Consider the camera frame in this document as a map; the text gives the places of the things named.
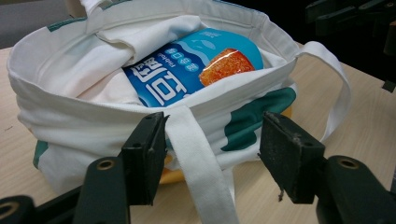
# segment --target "bag handle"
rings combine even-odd
[[[111,4],[113,3],[111,0],[79,0],[81,5],[84,6],[85,12],[87,13],[87,16],[90,17],[91,14],[99,8],[100,5],[102,4]]]
[[[190,109],[181,105],[165,113],[166,133],[202,223],[239,223],[233,189]]]
[[[347,112],[351,106],[351,89],[347,80],[347,75],[344,72],[338,59],[328,51],[322,44],[316,41],[307,42],[297,54],[301,57],[305,54],[321,59],[324,63],[330,66],[332,70],[343,80],[343,87],[338,95],[335,104],[332,106],[329,117],[327,119],[326,130],[320,139],[320,142],[326,140],[338,125],[344,120]]]

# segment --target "white canvas bag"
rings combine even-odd
[[[88,18],[26,36],[7,65],[19,119],[39,140],[35,163],[59,193],[80,185],[94,160],[118,155],[143,117],[163,111],[170,115],[165,130],[174,158],[166,168],[181,168],[204,223],[237,223],[227,176],[236,164],[258,159],[262,110],[280,113],[293,102],[297,91],[289,74],[298,57],[320,58],[344,83],[322,140],[349,109],[350,88],[338,60],[317,42],[299,48],[262,12],[212,0],[81,3]],[[139,104],[121,67],[205,27],[248,37],[265,68],[224,78],[166,108]],[[243,115],[236,122],[235,111]],[[227,134],[230,123],[234,133]]]

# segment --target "table surface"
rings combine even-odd
[[[40,205],[57,195],[33,166],[35,138],[18,121],[7,77],[10,49],[0,49],[0,199],[29,195]],[[365,163],[390,189],[396,166],[396,94],[383,81],[343,64],[352,88],[345,121],[325,142],[325,157],[345,155]],[[319,139],[342,82],[322,61],[304,56],[290,75],[299,88],[292,119]],[[260,161],[234,168],[236,209],[241,223],[318,223],[314,204],[278,201],[279,187]],[[200,223],[184,182],[159,186],[153,206],[131,207],[132,223]]]

